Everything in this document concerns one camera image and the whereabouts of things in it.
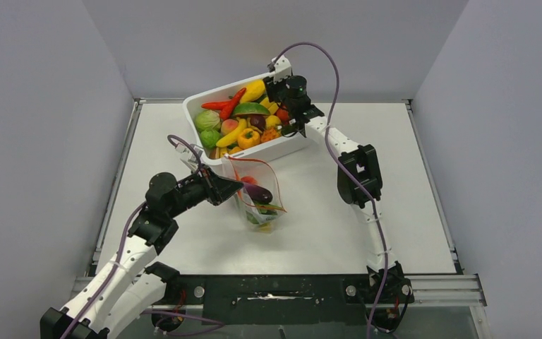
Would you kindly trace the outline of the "red tomato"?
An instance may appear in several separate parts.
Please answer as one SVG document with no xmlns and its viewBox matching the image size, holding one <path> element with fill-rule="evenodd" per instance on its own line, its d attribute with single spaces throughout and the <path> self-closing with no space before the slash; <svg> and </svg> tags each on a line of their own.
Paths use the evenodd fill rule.
<svg viewBox="0 0 542 339">
<path fill-rule="evenodd" d="M 244 177 L 241 177 L 240 180 L 247 184 L 258 185 L 257 180 L 254 179 L 252 176 L 244 176 Z"/>
</svg>

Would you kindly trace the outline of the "purple eggplant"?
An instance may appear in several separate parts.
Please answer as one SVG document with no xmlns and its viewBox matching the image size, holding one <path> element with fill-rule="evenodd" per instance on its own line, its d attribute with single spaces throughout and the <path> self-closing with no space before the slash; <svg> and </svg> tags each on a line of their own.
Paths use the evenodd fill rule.
<svg viewBox="0 0 542 339">
<path fill-rule="evenodd" d="M 254 203 L 266 205 L 270 204 L 273 201 L 274 196 L 268 189 L 264 187 L 247 183 L 243 183 L 243 187 L 246 191 L 246 194 Z"/>
</svg>

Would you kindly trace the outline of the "clear zip top bag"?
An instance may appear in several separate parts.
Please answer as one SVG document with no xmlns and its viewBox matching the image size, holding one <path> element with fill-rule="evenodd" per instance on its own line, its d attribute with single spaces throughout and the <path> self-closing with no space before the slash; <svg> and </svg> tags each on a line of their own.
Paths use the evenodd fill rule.
<svg viewBox="0 0 542 339">
<path fill-rule="evenodd" d="M 273 168 L 259 159 L 225 155 L 222 169 L 226 178 L 243 184 L 234 201 L 245 225 L 253 232 L 273 232 L 277 219 L 287 212 Z"/>
</svg>

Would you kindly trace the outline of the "green leaf vegetable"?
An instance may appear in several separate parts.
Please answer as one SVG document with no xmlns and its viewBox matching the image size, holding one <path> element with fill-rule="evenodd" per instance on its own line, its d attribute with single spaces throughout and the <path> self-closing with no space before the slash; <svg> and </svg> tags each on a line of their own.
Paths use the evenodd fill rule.
<svg viewBox="0 0 542 339">
<path fill-rule="evenodd" d="M 286 213 L 281 206 L 272 204 L 255 204 L 246 206 L 245 215 L 252 225 L 263 225 L 280 218 Z"/>
</svg>

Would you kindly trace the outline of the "yellow green starfruit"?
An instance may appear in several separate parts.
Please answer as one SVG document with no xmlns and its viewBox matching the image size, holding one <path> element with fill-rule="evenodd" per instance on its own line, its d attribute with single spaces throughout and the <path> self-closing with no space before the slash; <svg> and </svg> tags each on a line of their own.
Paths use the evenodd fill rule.
<svg viewBox="0 0 542 339">
<path fill-rule="evenodd" d="M 264 223 L 256 227 L 257 232 L 272 232 L 274 230 L 273 224 Z"/>
</svg>

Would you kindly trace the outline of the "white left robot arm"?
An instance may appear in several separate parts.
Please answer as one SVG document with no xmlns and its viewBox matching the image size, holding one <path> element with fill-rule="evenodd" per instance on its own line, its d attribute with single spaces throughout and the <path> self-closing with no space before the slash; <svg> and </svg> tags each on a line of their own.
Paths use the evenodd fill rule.
<svg viewBox="0 0 542 339">
<path fill-rule="evenodd" d="M 218 206 L 243 186 L 205 165 L 183 179 L 156 174 L 145 201 L 126 221 L 112 259 L 62 308 L 44 313 L 40 337 L 115 338 L 177 281 L 180 272 L 156 260 L 179 229 L 176 217 L 204 201 Z"/>
</svg>

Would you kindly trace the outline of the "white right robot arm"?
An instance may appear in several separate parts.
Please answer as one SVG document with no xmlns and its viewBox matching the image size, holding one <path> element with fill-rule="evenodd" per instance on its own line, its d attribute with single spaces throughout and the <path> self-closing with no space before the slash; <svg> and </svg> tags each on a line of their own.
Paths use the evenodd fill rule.
<svg viewBox="0 0 542 339">
<path fill-rule="evenodd" d="M 306 138 L 324 142 L 329 155 L 337 164 L 337 190 L 351 206 L 365 228 L 366 267 L 368 290 L 376 303 L 410 303 L 414 294 L 410 279 L 392 252 L 380 217 L 383 178 L 376 149 L 361 145 L 330 123 L 331 115 L 324 114 L 307 93 L 307 80 L 290 75 L 280 79 L 263 79 L 267 96 L 288 111 L 289 130 Z"/>
</svg>

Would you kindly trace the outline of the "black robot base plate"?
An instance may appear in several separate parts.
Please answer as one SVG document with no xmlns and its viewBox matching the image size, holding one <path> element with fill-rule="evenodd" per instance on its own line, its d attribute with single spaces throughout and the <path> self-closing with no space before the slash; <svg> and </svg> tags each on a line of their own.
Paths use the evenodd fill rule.
<svg viewBox="0 0 542 339">
<path fill-rule="evenodd" d="M 410 280 L 389 274 L 180 275 L 157 306 L 181 302 L 205 318 L 227 325 L 362 326 L 367 316 L 381 327 L 397 326 L 414 302 Z"/>
</svg>

